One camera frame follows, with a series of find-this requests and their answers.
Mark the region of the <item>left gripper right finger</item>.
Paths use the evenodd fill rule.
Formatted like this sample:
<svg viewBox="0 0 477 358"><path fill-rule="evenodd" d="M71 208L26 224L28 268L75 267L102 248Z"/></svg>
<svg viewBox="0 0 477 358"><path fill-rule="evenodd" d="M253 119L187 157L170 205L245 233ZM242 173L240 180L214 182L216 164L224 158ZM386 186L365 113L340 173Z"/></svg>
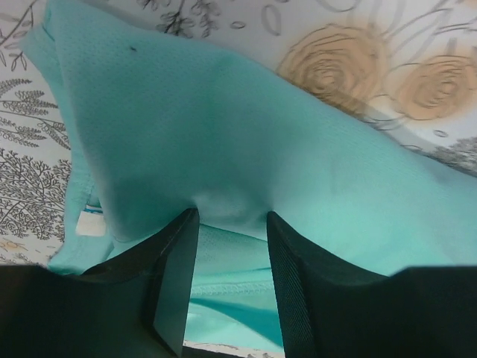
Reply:
<svg viewBox="0 0 477 358"><path fill-rule="evenodd" d="M474 357L476 268L410 267L391 276L348 263L267 217L287 357Z"/></svg>

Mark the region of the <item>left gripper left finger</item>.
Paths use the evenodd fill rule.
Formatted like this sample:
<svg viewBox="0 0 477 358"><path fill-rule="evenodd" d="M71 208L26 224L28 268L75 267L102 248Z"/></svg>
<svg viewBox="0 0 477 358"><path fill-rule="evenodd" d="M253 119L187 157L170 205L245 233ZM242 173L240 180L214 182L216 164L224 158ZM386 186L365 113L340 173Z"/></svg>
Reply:
<svg viewBox="0 0 477 358"><path fill-rule="evenodd" d="M3 357L180 357L198 246L188 209L83 274L1 267Z"/></svg>

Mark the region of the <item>teal t shirt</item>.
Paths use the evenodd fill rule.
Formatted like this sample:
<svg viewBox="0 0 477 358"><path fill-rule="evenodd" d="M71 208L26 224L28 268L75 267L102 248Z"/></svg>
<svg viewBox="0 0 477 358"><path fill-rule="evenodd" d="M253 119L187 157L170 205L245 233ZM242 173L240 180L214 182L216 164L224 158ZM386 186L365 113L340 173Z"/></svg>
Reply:
<svg viewBox="0 0 477 358"><path fill-rule="evenodd" d="M108 236L107 257L199 215L184 339L284 351L267 217L362 269L391 276L418 261L421 225L396 224L399 200L370 179L468 199L449 166L414 159L390 135L320 110L257 60L202 39L155 31L107 1L48 1L22 49L49 85L97 205L76 236Z"/></svg>

